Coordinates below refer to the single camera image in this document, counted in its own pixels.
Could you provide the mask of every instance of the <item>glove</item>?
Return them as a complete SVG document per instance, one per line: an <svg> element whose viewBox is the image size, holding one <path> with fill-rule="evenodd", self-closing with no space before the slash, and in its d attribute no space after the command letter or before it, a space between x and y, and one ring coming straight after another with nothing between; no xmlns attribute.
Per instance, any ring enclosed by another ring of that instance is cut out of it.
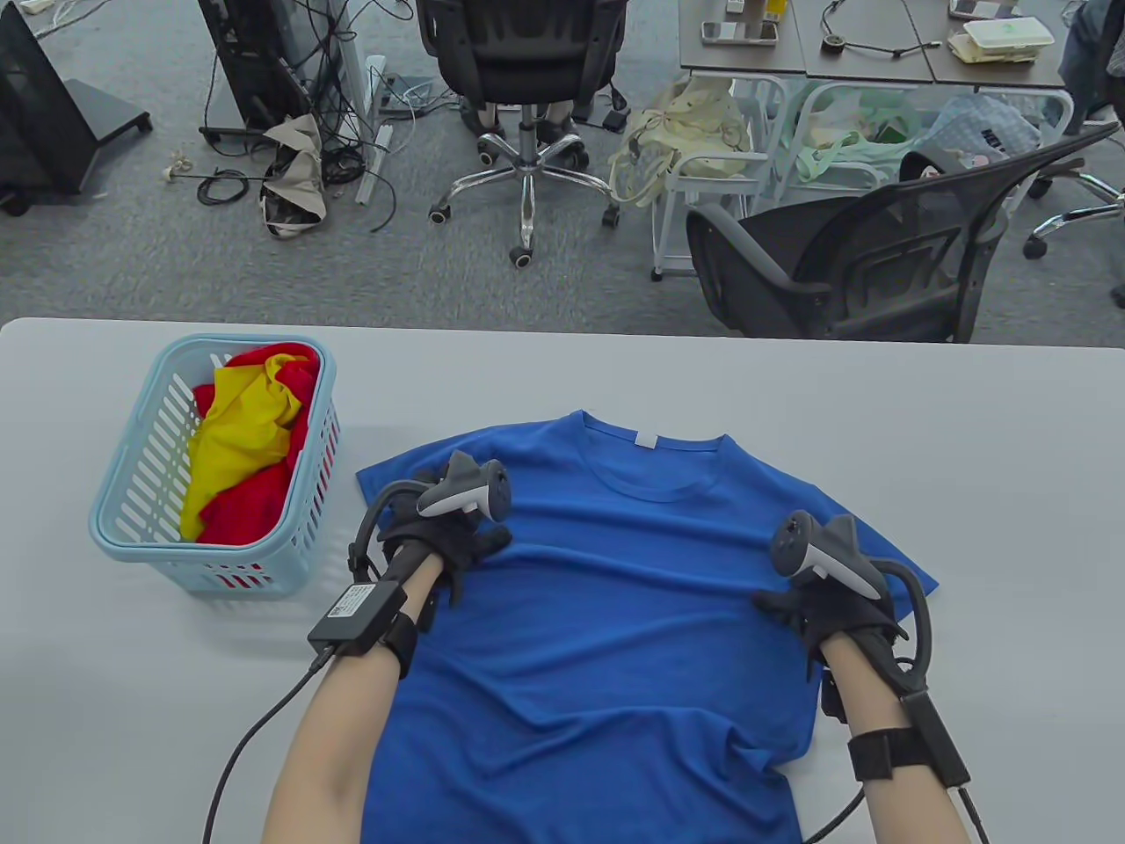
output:
<svg viewBox="0 0 1125 844"><path fill-rule="evenodd" d="M820 644L836 634L860 630L878 631L888 647L901 636L909 638L894 620L894 601L890 593L879 601L864 598L831 577L813 577L789 592L754 592L750 600L766 616L801 637L812 661L825 662Z"/></svg>
<svg viewBox="0 0 1125 844"><path fill-rule="evenodd" d="M418 481L435 483L438 478L428 475L418 476ZM512 532L502 524L482 532L480 524L487 520L476 511L456 510L425 519L418 515L417 500L418 493L394 496L388 505L390 520L376 539L382 542L382 556L388 566L393 566L395 553L407 541L421 542L441 557L444 568L438 585L449 587L449 603L456 605L461 600L465 573L485 557L506 548L512 542Z"/></svg>

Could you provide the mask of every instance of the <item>wrist strap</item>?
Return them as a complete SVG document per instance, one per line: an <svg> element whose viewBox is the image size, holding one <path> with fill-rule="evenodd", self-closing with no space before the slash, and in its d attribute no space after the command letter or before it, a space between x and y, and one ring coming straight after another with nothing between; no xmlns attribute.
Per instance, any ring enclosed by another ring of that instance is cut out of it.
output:
<svg viewBox="0 0 1125 844"><path fill-rule="evenodd" d="M414 648L418 644L418 629L411 617L399 612L390 622L390 629L382 635L379 643L398 659L398 679L403 680L411 673L414 662Z"/></svg>
<svg viewBox="0 0 1125 844"><path fill-rule="evenodd" d="M852 769L858 782L890 780L896 767L934 766L934 756L914 727L876 729L847 743Z"/></svg>

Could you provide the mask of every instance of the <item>red cloth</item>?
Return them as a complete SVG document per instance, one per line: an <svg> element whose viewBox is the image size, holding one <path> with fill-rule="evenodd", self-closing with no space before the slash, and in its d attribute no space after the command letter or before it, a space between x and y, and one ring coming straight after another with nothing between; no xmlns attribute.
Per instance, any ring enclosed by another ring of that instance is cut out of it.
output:
<svg viewBox="0 0 1125 844"><path fill-rule="evenodd" d="M278 380L300 402L300 411L294 420L289 437L289 454L281 463L262 469L237 486L216 495L199 513L199 518L207 527L204 528L197 542L250 545L263 538L281 521L281 512L289 496L292 470L308 438L308 408L321 371L320 356L300 343L278 343L231 358L227 366L261 366L274 354L296 354L307 358L286 363L277 376ZM199 415L206 416L215 401L215 385L205 384L192 392Z"/></svg>

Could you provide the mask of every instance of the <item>smartphone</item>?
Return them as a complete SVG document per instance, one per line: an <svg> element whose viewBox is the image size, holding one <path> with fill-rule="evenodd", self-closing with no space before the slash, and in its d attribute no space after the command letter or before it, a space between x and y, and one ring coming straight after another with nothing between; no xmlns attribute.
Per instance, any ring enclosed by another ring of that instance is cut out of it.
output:
<svg viewBox="0 0 1125 844"><path fill-rule="evenodd" d="M704 44L776 44L777 25L772 20L747 24L732 20L704 20Z"/></svg>
<svg viewBox="0 0 1125 844"><path fill-rule="evenodd" d="M950 0L950 17L961 20L1004 20L1026 17L1018 6L988 0Z"/></svg>

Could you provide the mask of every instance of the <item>yellow cloth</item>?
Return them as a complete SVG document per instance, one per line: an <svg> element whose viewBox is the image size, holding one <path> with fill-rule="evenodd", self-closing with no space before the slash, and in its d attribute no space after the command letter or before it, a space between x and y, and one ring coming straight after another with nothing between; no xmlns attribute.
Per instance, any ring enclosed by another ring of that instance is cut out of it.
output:
<svg viewBox="0 0 1125 844"><path fill-rule="evenodd" d="M188 443L191 483L180 513L180 535L195 541L204 532L200 511L220 492L237 486L289 454L289 431L300 402L277 374L305 360L274 354L261 366L215 370L215 403Z"/></svg>

